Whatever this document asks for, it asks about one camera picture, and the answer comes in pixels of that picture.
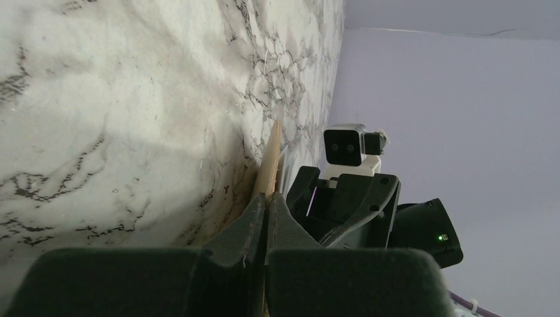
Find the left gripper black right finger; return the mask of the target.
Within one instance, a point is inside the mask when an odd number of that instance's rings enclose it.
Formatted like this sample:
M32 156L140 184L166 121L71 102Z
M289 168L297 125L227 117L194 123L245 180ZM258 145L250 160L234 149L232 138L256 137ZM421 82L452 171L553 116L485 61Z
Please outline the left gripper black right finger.
M436 261L410 249L321 247L271 196L265 295L271 316L453 316Z

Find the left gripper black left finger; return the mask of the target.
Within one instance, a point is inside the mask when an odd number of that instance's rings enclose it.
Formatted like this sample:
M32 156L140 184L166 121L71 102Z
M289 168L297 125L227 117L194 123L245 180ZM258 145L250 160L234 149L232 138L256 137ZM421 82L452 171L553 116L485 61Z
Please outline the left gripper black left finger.
M39 257L7 316L261 316L266 199L198 248L66 248Z

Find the beige leather card holder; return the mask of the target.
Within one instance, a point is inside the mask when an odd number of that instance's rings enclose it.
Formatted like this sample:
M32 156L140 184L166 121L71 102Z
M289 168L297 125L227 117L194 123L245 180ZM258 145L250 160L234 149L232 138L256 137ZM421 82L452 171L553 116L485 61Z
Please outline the beige leather card holder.
M281 134L282 124L279 120L275 120L258 169L252 197L264 194L266 199L270 199L272 194L281 188Z

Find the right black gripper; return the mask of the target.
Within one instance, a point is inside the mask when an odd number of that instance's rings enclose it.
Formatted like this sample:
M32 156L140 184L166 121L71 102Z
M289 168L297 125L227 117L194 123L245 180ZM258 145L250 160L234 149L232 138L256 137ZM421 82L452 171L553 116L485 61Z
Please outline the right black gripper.
M430 254L441 268L464 254L442 201L397 206L397 176L342 174L338 183L302 166L287 195L292 217L323 247L410 248Z

